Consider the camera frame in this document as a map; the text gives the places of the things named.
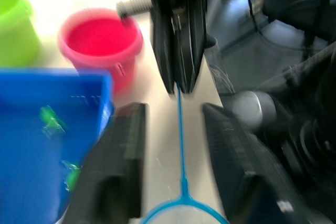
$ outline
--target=green bucket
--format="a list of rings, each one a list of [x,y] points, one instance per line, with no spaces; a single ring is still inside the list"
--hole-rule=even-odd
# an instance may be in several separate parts
[[[40,43],[30,21],[28,0],[0,0],[0,67],[24,67],[36,59]]]

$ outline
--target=threaded bolt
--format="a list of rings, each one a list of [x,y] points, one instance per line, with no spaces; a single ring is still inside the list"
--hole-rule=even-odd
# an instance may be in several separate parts
[[[129,0],[116,5],[119,17],[124,18],[140,13],[146,13],[152,8],[151,0]]]

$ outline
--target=white table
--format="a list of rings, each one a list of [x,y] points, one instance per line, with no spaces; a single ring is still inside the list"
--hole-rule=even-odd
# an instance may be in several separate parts
[[[89,7],[115,8],[120,0],[30,0],[38,36],[43,43],[43,67],[72,68],[59,52],[56,36],[62,22],[73,12]],[[144,56],[138,60],[138,72],[130,94],[115,101],[117,106],[131,101],[149,105],[145,158],[144,213],[157,204],[175,198],[180,191],[180,158],[176,99],[168,96],[161,80],[150,44],[150,20],[136,17],[144,37]],[[198,85],[183,100],[186,138],[186,170],[192,196],[217,211],[222,207],[217,197],[205,139],[201,104],[221,104],[205,59]]]

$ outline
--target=pink bucket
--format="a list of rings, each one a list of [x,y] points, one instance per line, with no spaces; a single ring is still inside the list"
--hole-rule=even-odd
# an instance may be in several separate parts
[[[76,69],[108,70],[118,94],[132,84],[143,38],[134,19],[122,21],[113,10],[95,8],[71,15],[61,28],[58,45]]]

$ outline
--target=green object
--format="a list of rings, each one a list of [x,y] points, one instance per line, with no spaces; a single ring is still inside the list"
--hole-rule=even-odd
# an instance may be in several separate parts
[[[0,0],[0,66],[31,65],[38,56],[40,43],[30,16],[28,0]]]
[[[61,121],[50,106],[40,109],[40,118],[45,123],[44,130],[49,134],[64,132],[65,123]]]
[[[78,180],[78,177],[79,177],[79,174],[80,174],[80,170],[79,169],[74,169],[72,170],[72,172],[68,175],[67,177],[67,186],[68,186],[68,190],[69,191],[73,191],[75,186],[76,186],[76,183],[77,183],[77,180]]]

